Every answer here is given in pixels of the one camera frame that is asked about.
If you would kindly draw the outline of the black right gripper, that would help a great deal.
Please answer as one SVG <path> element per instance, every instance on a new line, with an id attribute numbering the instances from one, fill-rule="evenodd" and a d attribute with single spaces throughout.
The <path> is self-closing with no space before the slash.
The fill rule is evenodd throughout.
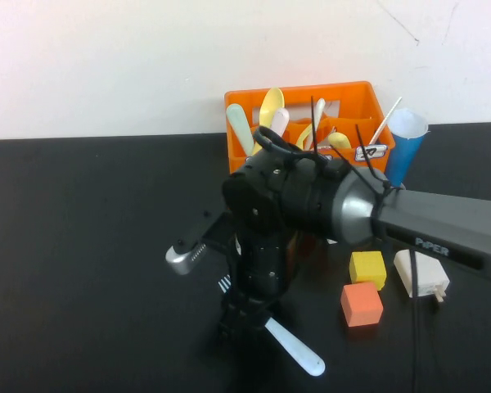
<path id="1" fill-rule="evenodd" d="M 230 226 L 226 262 L 231 288 L 223 296 L 223 314 L 218 322 L 222 340 L 240 338 L 240 314 L 246 314 L 246 331 L 265 327 L 296 275 L 299 245 L 300 233 L 294 230 L 263 236 Z"/>

